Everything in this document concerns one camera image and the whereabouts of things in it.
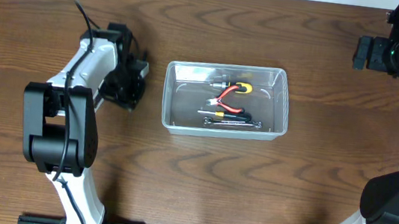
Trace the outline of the red handled pliers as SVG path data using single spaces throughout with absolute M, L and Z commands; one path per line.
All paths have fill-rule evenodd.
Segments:
M 232 112 L 232 113 L 244 113 L 244 109 L 240 107 L 233 107 L 230 106 L 227 102 L 225 102 L 225 99 L 230 99 L 229 95 L 233 94 L 237 90 L 237 86 L 232 85 L 231 87 L 225 89 L 221 94 L 219 94 L 217 97 L 213 97 L 210 99 L 206 100 L 206 104 L 208 106 L 219 106 L 222 109 L 226 110 L 226 112 Z

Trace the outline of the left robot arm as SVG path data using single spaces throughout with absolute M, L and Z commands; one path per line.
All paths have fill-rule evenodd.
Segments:
M 149 64 L 131 52 L 125 24 L 89 23 L 68 64 L 23 95 L 22 152 L 52 182 L 66 216 L 19 216 L 17 224 L 108 224 L 91 167 L 97 154 L 95 113 L 106 101 L 132 111 L 144 95 Z

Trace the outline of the slim black yellow screwdriver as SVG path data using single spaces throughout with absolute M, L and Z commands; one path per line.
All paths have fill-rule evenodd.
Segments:
M 250 114 L 246 113 L 233 113 L 233 112 L 220 112 L 220 111 L 207 111 L 207 110 L 198 110 L 199 114 L 202 115 L 212 115 L 219 118 L 231 119 L 232 121 L 245 121 L 248 122 L 252 119 Z

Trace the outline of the silver combination wrench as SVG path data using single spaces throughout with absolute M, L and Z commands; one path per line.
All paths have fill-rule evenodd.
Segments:
M 219 125 L 219 126 L 226 126 L 226 127 L 251 127 L 251 128 L 262 128 L 263 125 L 261 122 L 253 122 L 253 121 L 232 121 L 232 120 L 219 120 L 213 119 L 211 117 L 205 117 L 203 119 L 203 124 L 205 125 Z

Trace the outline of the clear plastic container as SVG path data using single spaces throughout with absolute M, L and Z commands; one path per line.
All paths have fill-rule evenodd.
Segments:
M 271 141 L 287 132 L 287 84 L 281 68 L 173 61 L 162 125 L 171 134 Z

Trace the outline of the stubby yellow black screwdriver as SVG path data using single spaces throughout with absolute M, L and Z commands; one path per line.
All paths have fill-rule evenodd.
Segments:
M 215 89 L 221 89 L 221 91 L 224 91 L 225 89 L 231 87 L 232 85 L 237 86 L 237 90 L 235 91 L 236 93 L 241 93 L 241 94 L 250 94 L 252 92 L 253 86 L 251 84 L 248 84 L 247 82 L 211 82 L 210 87 L 213 87 Z

